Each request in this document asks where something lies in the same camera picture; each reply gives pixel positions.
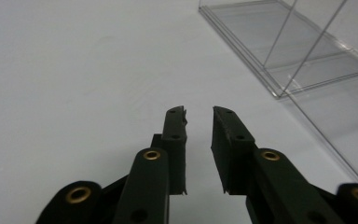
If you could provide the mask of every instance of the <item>clear plastic box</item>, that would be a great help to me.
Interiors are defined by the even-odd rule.
[[[200,13],[358,177],[358,0],[200,0]]]

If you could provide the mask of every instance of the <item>white table surface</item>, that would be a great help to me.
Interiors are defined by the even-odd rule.
[[[187,196],[170,223],[250,223],[223,194],[210,150],[213,106],[237,112],[260,147],[334,192],[350,177],[288,102],[274,100],[198,12],[198,0],[0,0],[0,224],[35,223],[77,180],[126,175],[187,109]]]

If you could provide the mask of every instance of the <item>black plastic part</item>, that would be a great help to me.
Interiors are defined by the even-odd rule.
[[[168,110],[162,134],[155,134],[151,145],[168,153],[171,195],[186,193],[186,125],[186,111],[183,106]]]
[[[251,184],[247,161],[252,158],[255,150],[255,139],[237,114],[215,106],[212,152],[224,191],[231,195],[247,194],[247,186]]]
[[[246,197],[246,207],[249,212],[253,224],[271,224],[274,223],[275,217],[269,208],[264,195],[255,186],[249,190],[249,194]]]
[[[279,151],[255,151],[256,184],[274,214],[274,223],[344,223],[318,190]]]
[[[168,154],[159,148],[140,151],[121,194],[113,224],[165,224],[169,214]]]
[[[94,207],[101,194],[101,187],[93,182],[78,181],[70,184],[54,196],[43,210],[36,224],[91,223],[95,217],[93,214]],[[86,199],[84,201],[78,200],[82,197]]]
[[[100,201],[95,207],[95,218],[91,223],[108,224],[115,217],[117,204],[127,182],[127,175],[103,188]]]
[[[358,184],[339,186],[336,201],[340,214],[349,223],[358,223]]]

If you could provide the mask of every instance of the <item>transparent acrylic container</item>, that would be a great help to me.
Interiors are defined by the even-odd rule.
[[[358,180],[358,0],[200,0],[200,13]]]
[[[200,0],[200,13],[280,98],[358,76],[358,51],[326,32],[345,3]]]

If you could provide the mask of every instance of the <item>white tabletop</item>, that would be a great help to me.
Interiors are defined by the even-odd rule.
[[[198,12],[198,0],[0,0],[0,224],[35,223],[77,180],[126,175],[187,109],[187,196],[170,223],[250,223],[223,194],[210,150],[213,106],[237,112],[260,147],[331,192],[351,179],[288,101],[276,101]]]

